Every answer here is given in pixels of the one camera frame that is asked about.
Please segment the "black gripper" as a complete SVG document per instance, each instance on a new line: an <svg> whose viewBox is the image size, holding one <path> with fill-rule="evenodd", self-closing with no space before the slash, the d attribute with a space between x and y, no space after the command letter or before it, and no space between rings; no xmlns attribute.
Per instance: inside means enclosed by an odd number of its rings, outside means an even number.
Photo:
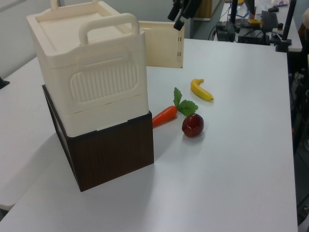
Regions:
<svg viewBox="0 0 309 232"><path fill-rule="evenodd" d="M173 0L173 7L168 15L168 19L174 21L180 9L181 14L177 17L174 23L174 28L180 31L184 25L186 18L193 18L201 4L202 0Z"/></svg>

